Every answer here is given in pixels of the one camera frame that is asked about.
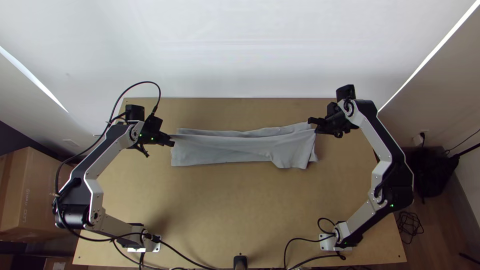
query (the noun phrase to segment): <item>wooden table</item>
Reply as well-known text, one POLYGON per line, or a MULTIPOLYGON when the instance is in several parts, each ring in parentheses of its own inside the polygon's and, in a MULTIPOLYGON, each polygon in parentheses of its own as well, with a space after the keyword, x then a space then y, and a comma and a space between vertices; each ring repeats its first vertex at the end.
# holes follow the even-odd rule
MULTIPOLYGON (((305 122, 324 117, 325 98, 162 98, 156 115, 161 130, 177 128, 247 131, 305 122)), ((156 98, 126 98, 125 104, 145 107, 156 98)), ((306 170, 279 169, 271 162, 170 166, 170 148, 147 145, 149 158, 123 150, 99 177, 107 213, 125 222, 143 223, 150 232, 193 260, 215 268, 231 268, 233 257, 248 256, 251 268, 283 267, 283 252, 291 238, 317 240, 317 219, 348 219, 367 199, 372 148, 359 130, 342 139, 318 135, 319 162, 306 170)), ((98 237, 88 231, 83 236, 98 237)), ((347 260, 330 257, 306 266, 343 266, 405 262, 393 215, 363 235, 347 260)), ((318 243, 294 241, 287 252, 288 266, 329 254, 318 243)), ((138 260, 137 253, 128 255, 138 260)), ((117 253, 111 243, 79 240, 75 264, 135 265, 117 253)), ((162 268, 195 268, 167 247, 147 253, 145 263, 162 268)))

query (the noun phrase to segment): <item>power outlet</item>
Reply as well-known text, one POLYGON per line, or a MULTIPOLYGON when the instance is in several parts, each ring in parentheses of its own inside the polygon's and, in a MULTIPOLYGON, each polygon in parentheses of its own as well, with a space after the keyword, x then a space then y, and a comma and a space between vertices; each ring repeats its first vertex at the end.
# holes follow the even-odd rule
POLYGON ((67 145, 71 147, 80 147, 80 145, 78 145, 76 142, 74 142, 71 139, 63 139, 62 141, 64 141, 67 145))
POLYGON ((427 132, 429 132, 428 129, 421 129, 420 132, 413 136, 411 138, 412 142, 413 142, 413 145, 416 146, 416 147, 419 147, 421 146, 422 144, 424 144, 424 138, 420 135, 420 133, 424 133, 425 134, 425 137, 427 136, 427 132))

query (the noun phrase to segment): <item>black cable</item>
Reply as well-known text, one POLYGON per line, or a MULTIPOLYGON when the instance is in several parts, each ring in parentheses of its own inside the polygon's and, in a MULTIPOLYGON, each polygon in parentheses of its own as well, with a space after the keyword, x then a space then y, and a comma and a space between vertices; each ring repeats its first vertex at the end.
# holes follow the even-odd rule
POLYGON ((407 245, 412 243, 412 240, 416 235, 421 235, 425 231, 420 223, 419 216, 414 212, 401 211, 396 219, 396 224, 399 233, 405 233, 410 236, 408 241, 401 238, 401 241, 407 245))
MULTIPOLYGON (((138 265, 138 268, 141 270, 142 267, 145 267, 145 268, 148 268, 148 269, 152 269, 152 270, 165 270, 165 269, 162 269, 162 268, 156 268, 156 267, 152 267, 152 266, 148 266, 148 265, 145 265, 143 263, 141 263, 143 261, 143 257, 142 255, 140 255, 140 261, 141 262, 138 262, 138 261, 135 261, 134 259, 128 257, 127 255, 125 255, 120 249, 119 247, 117 246, 117 244, 115 243, 115 241, 112 241, 113 243, 113 246, 115 247, 116 251, 118 251, 118 253, 120 253, 125 259, 129 260, 130 262, 138 265)), ((183 267, 174 267, 170 270, 187 270, 186 268, 183 268, 183 267)))
POLYGON ((294 267, 291 267, 288 270, 298 268, 298 267, 300 267, 300 266, 302 266, 302 265, 304 265, 308 262, 314 261, 314 260, 330 258, 330 257, 339 257, 342 261, 345 261, 347 259, 345 256, 343 256, 342 254, 340 254, 340 252, 337 251, 335 255, 323 255, 323 256, 316 256, 316 257, 313 257, 313 258, 306 259, 306 260, 304 260, 300 263, 295 264, 294 267))
MULTIPOLYGON (((62 163, 60 163, 60 165, 58 166, 58 169, 56 170, 56 174, 55 174, 55 199, 53 199, 53 203, 52 203, 52 211, 53 213, 55 214, 55 210, 59 213, 59 216, 60 216, 60 219, 63 223, 63 226, 65 228, 67 228, 70 233, 74 234, 75 236, 81 238, 81 239, 84 239, 84 240, 88 240, 88 241, 93 241, 93 242, 106 242, 106 241, 112 241, 112 240, 115 240, 115 239, 118 239, 118 238, 121 238, 121 237, 125 237, 125 236, 129 236, 129 235, 144 235, 143 233, 140 233, 140 232, 135 232, 135 233, 127 233, 127 234, 124 234, 124 235, 120 235, 120 236, 117 236, 117 237, 111 237, 111 238, 107 238, 107 239, 93 239, 93 238, 88 238, 88 237, 84 237, 84 236, 81 236, 79 235, 78 233, 76 233, 72 228, 69 227, 69 225, 65 222, 65 218, 63 217, 63 215, 60 213, 60 202, 59 202, 59 198, 61 197, 60 193, 59 193, 59 176, 60 176, 60 170, 62 169, 62 166, 68 162, 70 162, 71 160, 85 154, 87 151, 89 151, 90 149, 92 149, 96 144, 99 143, 99 141, 102 139, 102 137, 105 135, 105 133, 107 132, 107 130, 109 129, 109 127, 112 125, 112 122, 116 119, 120 119, 122 118, 122 116, 125 115, 125 113, 121 113, 119 114, 118 116, 116 117, 113 117, 114 116, 114 113, 115 113, 115 109, 117 108, 117 105, 120 101, 120 99, 123 97, 123 95, 125 95, 126 92, 128 92, 130 89, 134 88, 135 86, 138 86, 138 85, 141 85, 141 84, 154 84, 157 88, 158 88, 158 99, 156 101, 156 105, 153 107, 152 111, 151 111, 151 114, 154 114, 156 111, 157 111, 157 108, 159 106, 159 102, 160 102, 160 98, 162 96, 162 91, 160 89, 160 86, 158 84, 156 84, 155 82, 153 81, 141 81, 141 82, 137 82, 133 85, 131 85, 130 87, 128 87, 127 89, 125 89, 121 95, 117 98, 117 100, 115 101, 115 105, 113 106, 113 109, 111 110, 111 113, 110 113, 110 117, 108 118, 108 122, 106 124, 106 127, 105 129, 103 130, 103 132, 101 133, 100 137, 98 137, 98 139, 92 144, 90 145, 87 149, 83 150, 82 152, 70 157, 70 158, 67 158, 66 160, 64 160, 62 163)), ((65 186, 65 189, 62 191, 62 192, 65 192, 65 191, 68 191, 70 190, 70 187, 71 187, 71 184, 73 182, 70 182, 70 186, 67 185, 65 186)))
POLYGON ((322 229, 322 227, 320 227, 320 222, 321 221, 328 221, 330 222, 333 226, 335 226, 335 223, 333 221, 331 221, 330 219, 326 218, 326 217, 321 217, 319 218, 317 221, 316 221, 316 224, 318 225, 318 228, 320 229, 320 231, 322 231, 324 234, 327 234, 327 235, 335 235, 335 233, 333 232, 328 232, 328 231, 325 231, 324 229, 322 229))
POLYGON ((450 149, 445 150, 443 153, 444 153, 445 155, 450 154, 450 151, 452 151, 453 149, 459 147, 461 144, 463 144, 464 142, 466 142, 468 139, 470 139, 471 137, 473 137, 473 136, 474 136, 475 134, 477 134, 478 132, 480 132, 480 128, 479 128, 477 131, 475 131, 474 133, 472 133, 472 135, 470 135, 470 136, 468 136, 466 139, 464 139, 461 143, 455 145, 454 147, 452 147, 452 148, 450 148, 450 149))
POLYGON ((372 270, 370 267, 366 267, 364 265, 358 265, 358 266, 348 266, 345 270, 350 270, 350 269, 353 269, 353 270, 357 270, 357 268, 355 267, 359 267, 359 268, 362 268, 362 269, 365 269, 365 270, 372 270))
POLYGON ((114 113, 115 113, 115 109, 117 108, 117 105, 120 101, 120 99, 123 97, 123 95, 125 95, 126 92, 128 92, 130 89, 138 86, 138 85, 141 85, 141 84, 154 84, 157 88, 158 88, 158 99, 156 101, 156 105, 153 107, 153 110, 151 111, 152 114, 154 114, 156 111, 157 111, 157 108, 159 107, 159 102, 160 102, 160 97, 162 96, 162 90, 160 89, 160 86, 158 84, 156 84, 155 82, 153 81, 141 81, 141 82, 137 82, 133 85, 131 85, 130 87, 128 87, 127 89, 125 89, 125 91, 123 91, 121 93, 121 95, 117 98, 117 100, 115 101, 115 105, 113 106, 113 109, 111 110, 111 113, 110 113, 110 118, 108 118, 108 123, 105 127, 105 129, 103 130, 103 132, 101 133, 100 137, 98 137, 98 139, 92 144, 90 145, 87 149, 83 150, 82 152, 70 157, 70 158, 67 158, 66 160, 64 160, 62 163, 60 163, 60 165, 58 166, 58 169, 56 170, 56 174, 55 174, 55 196, 56 197, 59 197, 60 194, 59 194, 59 176, 60 176, 60 170, 62 169, 62 166, 64 164, 66 164, 67 162, 70 162, 71 160, 85 154, 88 150, 92 149, 92 147, 94 147, 96 144, 99 143, 99 141, 102 139, 102 137, 105 135, 105 133, 107 132, 107 130, 109 129, 109 127, 111 126, 111 123, 113 121, 113 116, 114 116, 114 113))
POLYGON ((467 260, 469 260, 469 261, 471 261, 471 262, 473 262, 473 263, 476 263, 477 265, 480 265, 480 261, 478 261, 478 260, 476 260, 476 259, 468 256, 468 255, 465 254, 465 253, 460 252, 460 253, 458 253, 458 255, 460 255, 460 257, 463 257, 463 258, 465 258, 465 259, 467 259, 467 260))
POLYGON ((117 119, 120 119, 120 120, 123 120, 126 124, 128 123, 127 119, 123 118, 123 117, 116 117, 114 118, 112 121, 115 121, 117 119))
POLYGON ((142 270, 142 265, 144 264, 144 257, 145 257, 145 252, 142 252, 140 254, 140 260, 138 261, 138 270, 142 270))
POLYGON ((302 240, 302 241, 311 242, 311 243, 319 243, 319 242, 322 242, 323 240, 327 240, 327 239, 332 238, 334 236, 335 235, 330 235, 330 236, 327 236, 327 237, 319 239, 319 240, 310 240, 310 239, 299 238, 299 237, 290 239, 288 241, 288 243, 286 243, 285 250, 283 251, 283 269, 284 270, 287 269, 287 249, 288 249, 291 242, 293 242, 295 240, 302 240))
POLYGON ((421 147, 423 148, 425 146, 425 132, 420 132, 420 137, 422 138, 421 147))
POLYGON ((179 255, 180 257, 184 258, 185 260, 187 260, 188 262, 198 266, 198 267, 201 267, 203 269, 207 269, 207 270, 217 270, 215 268, 211 268, 211 267, 208 267, 208 266, 205 266, 205 265, 202 265, 198 262, 195 262, 191 259, 189 259, 188 257, 186 257, 185 255, 183 255, 182 253, 180 253, 180 251, 176 250, 174 247, 172 247, 171 245, 165 243, 164 241, 162 240, 158 240, 159 243, 162 243, 164 246, 166 246, 167 248, 171 249, 173 252, 175 252, 177 255, 179 255))

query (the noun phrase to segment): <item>floor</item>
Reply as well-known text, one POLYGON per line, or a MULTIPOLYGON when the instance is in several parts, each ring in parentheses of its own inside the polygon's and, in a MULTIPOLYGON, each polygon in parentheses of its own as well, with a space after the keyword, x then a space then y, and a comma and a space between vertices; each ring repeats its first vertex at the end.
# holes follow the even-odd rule
POLYGON ((423 234, 415 236, 411 244, 403 244, 407 262, 369 265, 372 270, 479 270, 480 265, 459 256, 466 253, 467 239, 460 226, 451 200, 446 192, 426 199, 425 204, 418 197, 407 209, 418 215, 424 228, 423 234))

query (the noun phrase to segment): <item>gray cloth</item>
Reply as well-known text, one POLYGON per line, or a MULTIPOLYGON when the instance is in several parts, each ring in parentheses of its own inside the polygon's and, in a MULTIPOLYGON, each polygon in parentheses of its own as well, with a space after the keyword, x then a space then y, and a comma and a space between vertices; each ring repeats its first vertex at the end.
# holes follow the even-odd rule
POLYGON ((278 168, 306 169, 316 162, 315 132, 310 124, 296 123, 250 131, 214 131, 179 128, 170 135, 172 166, 230 162, 271 161, 278 168))

